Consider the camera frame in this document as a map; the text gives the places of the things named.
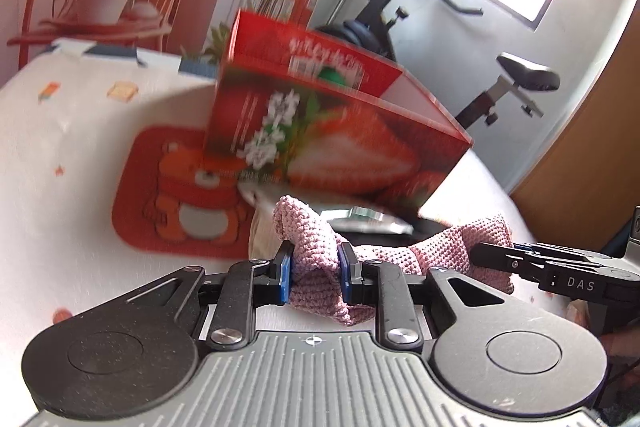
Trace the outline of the red strawberry cardboard box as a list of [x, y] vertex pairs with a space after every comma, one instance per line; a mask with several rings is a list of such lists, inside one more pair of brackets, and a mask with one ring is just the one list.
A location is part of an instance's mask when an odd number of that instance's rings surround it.
[[203, 147], [238, 180], [356, 196], [414, 215], [472, 145], [397, 64], [248, 11], [222, 57]]

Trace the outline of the red bear mat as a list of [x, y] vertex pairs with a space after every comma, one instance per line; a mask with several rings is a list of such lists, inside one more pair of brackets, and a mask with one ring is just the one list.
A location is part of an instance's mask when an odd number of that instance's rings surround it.
[[248, 256], [254, 209], [235, 176], [244, 161], [203, 153], [200, 129], [154, 126], [132, 144], [112, 208], [120, 238], [142, 251]]

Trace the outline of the white packaged item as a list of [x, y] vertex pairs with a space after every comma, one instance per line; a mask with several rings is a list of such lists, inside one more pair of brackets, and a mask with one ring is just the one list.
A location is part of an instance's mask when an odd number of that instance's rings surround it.
[[256, 181], [241, 181], [238, 189], [245, 202], [264, 217], [271, 218], [278, 200], [288, 195], [304, 202], [318, 213], [335, 232], [388, 235], [413, 233], [413, 226], [390, 210], [355, 196]]

